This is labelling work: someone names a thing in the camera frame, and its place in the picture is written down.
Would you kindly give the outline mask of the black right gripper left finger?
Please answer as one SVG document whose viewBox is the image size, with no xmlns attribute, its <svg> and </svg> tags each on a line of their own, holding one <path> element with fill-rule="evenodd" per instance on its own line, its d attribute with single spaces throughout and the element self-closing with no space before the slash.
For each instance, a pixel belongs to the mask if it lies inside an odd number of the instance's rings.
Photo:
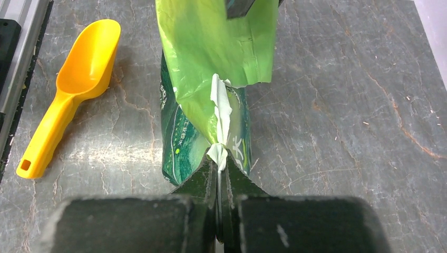
<svg viewBox="0 0 447 253">
<path fill-rule="evenodd" d="M 49 217 L 41 252 L 215 252 L 217 166 L 199 168 L 165 195 L 82 196 Z"/>
</svg>

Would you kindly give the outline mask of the yellow plastic scoop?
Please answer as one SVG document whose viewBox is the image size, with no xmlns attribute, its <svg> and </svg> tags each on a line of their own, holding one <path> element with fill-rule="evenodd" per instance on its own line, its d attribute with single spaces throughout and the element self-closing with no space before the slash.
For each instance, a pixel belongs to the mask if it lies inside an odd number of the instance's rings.
<svg viewBox="0 0 447 253">
<path fill-rule="evenodd" d="M 56 78 L 56 94 L 16 169 L 25 179 L 43 176 L 79 105 L 108 88 L 121 26 L 111 19 L 88 25 L 75 40 Z"/>
</svg>

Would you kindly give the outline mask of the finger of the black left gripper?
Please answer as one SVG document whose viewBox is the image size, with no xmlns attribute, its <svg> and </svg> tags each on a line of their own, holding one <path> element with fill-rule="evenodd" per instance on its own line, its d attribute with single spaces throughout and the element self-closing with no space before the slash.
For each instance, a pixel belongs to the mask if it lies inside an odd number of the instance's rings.
<svg viewBox="0 0 447 253">
<path fill-rule="evenodd" d="M 283 0 L 256 1 L 256 0 L 230 0 L 225 1 L 226 18 L 243 18 L 247 15 L 251 19 L 271 18 L 272 14 L 283 3 Z"/>
</svg>

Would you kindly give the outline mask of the green cat litter bag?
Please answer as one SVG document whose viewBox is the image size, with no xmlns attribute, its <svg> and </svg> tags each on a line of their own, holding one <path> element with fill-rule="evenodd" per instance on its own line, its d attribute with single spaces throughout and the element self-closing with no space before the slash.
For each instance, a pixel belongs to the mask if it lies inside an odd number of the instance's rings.
<svg viewBox="0 0 447 253">
<path fill-rule="evenodd" d="M 186 181 L 202 159 L 251 168 L 246 87 L 272 80 L 279 7 L 271 18 L 226 18 L 225 1 L 156 1 L 162 43 L 162 174 Z"/>
</svg>

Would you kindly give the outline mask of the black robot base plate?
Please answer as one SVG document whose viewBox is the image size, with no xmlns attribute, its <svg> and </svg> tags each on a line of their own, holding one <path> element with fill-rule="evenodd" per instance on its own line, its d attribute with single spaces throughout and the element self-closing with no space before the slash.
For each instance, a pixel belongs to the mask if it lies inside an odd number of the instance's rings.
<svg viewBox="0 0 447 253">
<path fill-rule="evenodd" d="M 36 65 L 53 1 L 1 1 L 1 174 Z"/>
</svg>

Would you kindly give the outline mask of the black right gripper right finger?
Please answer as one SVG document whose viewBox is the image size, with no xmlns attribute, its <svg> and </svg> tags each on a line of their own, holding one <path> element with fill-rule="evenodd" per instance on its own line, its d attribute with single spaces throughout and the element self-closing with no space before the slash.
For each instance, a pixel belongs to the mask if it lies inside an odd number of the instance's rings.
<svg viewBox="0 0 447 253">
<path fill-rule="evenodd" d="M 354 196 L 269 195 L 232 155 L 220 171 L 220 240 L 227 252 L 390 252 L 373 207 Z"/>
</svg>

